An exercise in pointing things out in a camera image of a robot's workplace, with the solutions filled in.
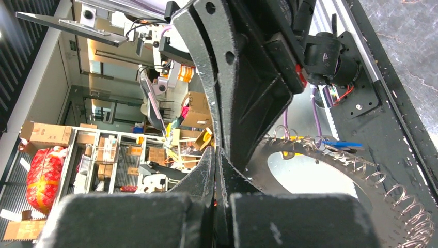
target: red bag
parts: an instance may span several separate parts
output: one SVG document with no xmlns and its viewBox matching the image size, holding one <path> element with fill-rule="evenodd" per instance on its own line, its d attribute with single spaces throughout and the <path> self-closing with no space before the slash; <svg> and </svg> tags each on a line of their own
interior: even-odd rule
<svg viewBox="0 0 438 248">
<path fill-rule="evenodd" d="M 62 147 L 38 150 L 27 174 L 27 202 L 43 214 L 49 214 L 58 191 L 67 150 Z"/>
</svg>

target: metal spring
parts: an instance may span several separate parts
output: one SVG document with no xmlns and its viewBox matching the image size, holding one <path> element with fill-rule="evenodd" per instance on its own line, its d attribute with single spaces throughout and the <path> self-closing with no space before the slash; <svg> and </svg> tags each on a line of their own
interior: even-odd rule
<svg viewBox="0 0 438 248">
<path fill-rule="evenodd" d="M 286 127 L 283 125 L 278 126 L 274 131 L 274 138 L 272 142 L 276 140 L 276 130 L 282 127 L 286 130 Z M 297 138 L 295 140 L 290 140 L 290 138 L 286 142 L 293 142 L 293 143 L 301 143 L 303 144 L 306 149 L 312 149 L 312 150 L 319 150 L 321 152 L 324 152 L 330 156 L 333 157 L 334 160 L 341 161 L 344 166 L 352 165 L 353 172 L 356 173 L 358 176 L 364 176 L 365 171 L 367 169 L 367 166 L 371 166 L 376 168 L 377 166 L 365 160 L 363 157 L 357 157 L 351 153 L 336 150 L 336 149 L 327 149 L 321 150 L 321 148 L 318 146 L 318 142 L 321 142 L 322 140 L 328 140 L 332 137 L 330 136 L 322 136 L 318 138 L 312 138 L 310 136 L 305 136 L 302 139 L 298 139 L 298 134 L 296 133 Z M 374 172 L 371 175 L 363 178 L 365 182 L 368 185 L 379 187 L 383 182 L 387 179 L 388 174 L 386 172 Z M 406 216 L 407 214 L 411 214 L 407 221 L 405 221 L 405 230 L 408 232 L 408 236 L 406 237 L 406 242 L 403 244 L 400 244 L 397 248 L 425 248 L 426 245 L 429 243 L 430 239 L 432 238 L 432 235 L 435 232 L 435 224 L 431 221 L 432 215 L 425 211 L 424 205 L 421 204 L 418 201 L 418 198 L 414 195 L 408 195 L 408 191 L 405 186 L 400 184 L 395 184 L 389 189 L 385 194 L 383 200 L 387 200 L 388 197 L 390 197 L 391 193 L 394 192 L 394 190 L 399 189 L 401 190 L 401 195 L 398 197 L 398 199 L 394 199 L 395 202 L 392 204 L 393 209 L 397 206 L 399 206 L 402 202 L 406 200 L 411 200 L 412 203 L 409 204 L 407 207 L 405 207 L 402 212 L 400 213 L 399 219 L 402 216 Z"/>
</svg>

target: red wire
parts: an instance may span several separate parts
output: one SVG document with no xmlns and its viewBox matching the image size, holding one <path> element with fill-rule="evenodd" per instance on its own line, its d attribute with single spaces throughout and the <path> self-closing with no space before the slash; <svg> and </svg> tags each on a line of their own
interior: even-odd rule
<svg viewBox="0 0 438 248">
<path fill-rule="evenodd" d="M 335 101 L 334 105 L 337 105 L 339 103 L 339 101 L 342 100 L 344 97 L 346 97 L 348 94 L 350 94 L 353 91 L 353 89 L 354 89 L 354 86 L 351 86 L 351 88 L 350 88 L 350 85 L 348 85 L 347 92 L 345 92 L 345 94 L 343 94 L 341 97 L 339 97 L 339 99 Z"/>
</svg>

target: screw hole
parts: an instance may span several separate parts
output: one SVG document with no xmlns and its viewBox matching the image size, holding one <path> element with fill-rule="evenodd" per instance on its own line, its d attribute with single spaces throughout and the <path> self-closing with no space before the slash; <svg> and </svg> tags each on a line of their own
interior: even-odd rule
<svg viewBox="0 0 438 248">
<path fill-rule="evenodd" d="M 227 64 L 229 64 L 229 65 L 231 65 L 234 62 L 235 58 L 236 57 L 234 56 L 234 54 L 232 52 L 230 52 L 230 51 L 228 51 L 225 54 L 225 60 L 227 61 Z"/>
<path fill-rule="evenodd" d="M 216 12 L 216 6 L 212 2 L 207 2 L 206 10 L 208 14 L 214 14 Z"/>
</svg>

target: white beam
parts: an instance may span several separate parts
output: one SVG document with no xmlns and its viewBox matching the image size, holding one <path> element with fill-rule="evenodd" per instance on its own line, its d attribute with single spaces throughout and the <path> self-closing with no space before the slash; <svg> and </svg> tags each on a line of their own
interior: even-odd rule
<svg viewBox="0 0 438 248">
<path fill-rule="evenodd" d="M 66 18 L 68 13 L 71 12 L 71 5 L 70 0 L 61 0 L 56 9 L 55 16 Z M 0 138 L 0 175 L 2 175 L 5 170 L 6 164 L 18 138 L 21 125 L 27 118 L 44 73 L 46 69 L 49 69 L 47 68 L 47 65 L 49 64 L 54 49 L 58 46 L 58 38 L 60 34 L 61 31 L 53 28 L 49 28 L 47 31 L 34 65 L 30 70 L 17 104 L 15 105 L 8 121 L 8 132 L 4 133 L 2 138 Z"/>
</svg>

